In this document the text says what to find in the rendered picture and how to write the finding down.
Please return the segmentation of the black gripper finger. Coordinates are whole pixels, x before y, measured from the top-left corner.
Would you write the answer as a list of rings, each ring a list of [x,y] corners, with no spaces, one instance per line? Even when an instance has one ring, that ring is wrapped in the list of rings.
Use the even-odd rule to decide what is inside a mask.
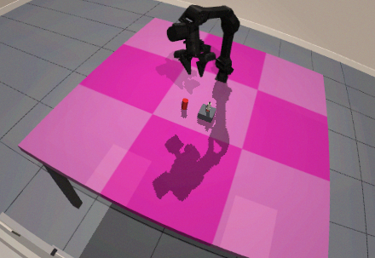
[[[185,67],[188,75],[191,74],[191,60],[192,60],[193,57],[189,57],[187,59],[184,59],[184,60],[181,60],[181,59],[178,59],[182,65]]]
[[[203,77],[203,74],[204,74],[205,67],[206,67],[207,63],[208,62],[200,62],[200,61],[196,62],[200,77]]]

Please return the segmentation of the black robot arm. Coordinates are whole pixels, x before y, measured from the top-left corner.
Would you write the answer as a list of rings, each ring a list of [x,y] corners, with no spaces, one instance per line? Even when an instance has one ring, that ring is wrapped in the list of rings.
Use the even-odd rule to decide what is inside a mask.
[[[190,22],[186,18],[189,18],[193,22]],[[181,23],[173,23],[167,29],[167,36],[171,42],[200,37],[199,26],[202,26],[207,20],[215,18],[221,19],[221,28],[223,31],[221,53],[215,59],[216,68],[219,69],[215,79],[226,83],[228,75],[231,75],[234,71],[230,58],[231,46],[234,34],[240,26],[239,19],[230,7],[222,5],[206,8],[198,5],[190,5],[178,19]]]

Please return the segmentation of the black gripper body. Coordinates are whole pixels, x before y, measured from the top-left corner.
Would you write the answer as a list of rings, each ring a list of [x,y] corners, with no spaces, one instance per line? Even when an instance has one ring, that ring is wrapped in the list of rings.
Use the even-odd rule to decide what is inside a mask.
[[[174,58],[177,59],[187,59],[189,57],[199,58],[200,62],[210,62],[216,59],[216,54],[214,52],[203,52],[200,47],[200,43],[203,39],[197,38],[186,38],[183,44],[186,44],[186,49],[179,49],[174,52]],[[192,54],[192,55],[191,55]]]

